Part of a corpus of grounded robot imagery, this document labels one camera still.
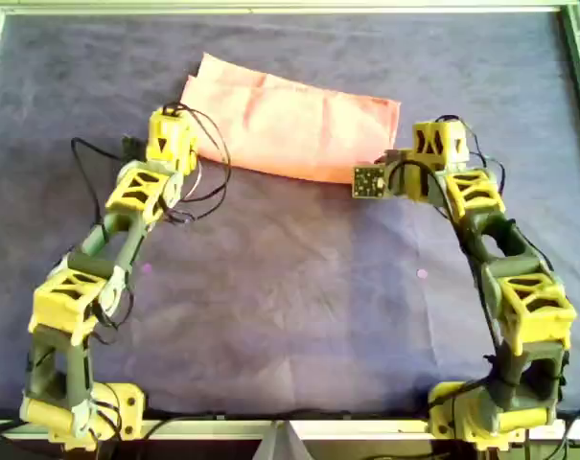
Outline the yellow right gripper body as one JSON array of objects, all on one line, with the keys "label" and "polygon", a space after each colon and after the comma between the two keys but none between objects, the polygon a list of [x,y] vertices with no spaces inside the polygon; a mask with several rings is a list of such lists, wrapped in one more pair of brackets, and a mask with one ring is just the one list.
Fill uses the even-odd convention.
[{"label": "yellow right gripper body", "polygon": [[418,161],[405,161],[401,166],[403,195],[411,200],[429,200],[431,168]]}]

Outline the yellow left gripper body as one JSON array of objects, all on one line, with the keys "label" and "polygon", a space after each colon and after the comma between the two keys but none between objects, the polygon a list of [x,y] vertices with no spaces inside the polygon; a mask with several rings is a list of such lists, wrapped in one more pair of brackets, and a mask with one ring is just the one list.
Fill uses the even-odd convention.
[{"label": "yellow left gripper body", "polygon": [[150,116],[149,134],[177,134],[190,127],[188,114],[183,110],[167,110],[159,107]]}]

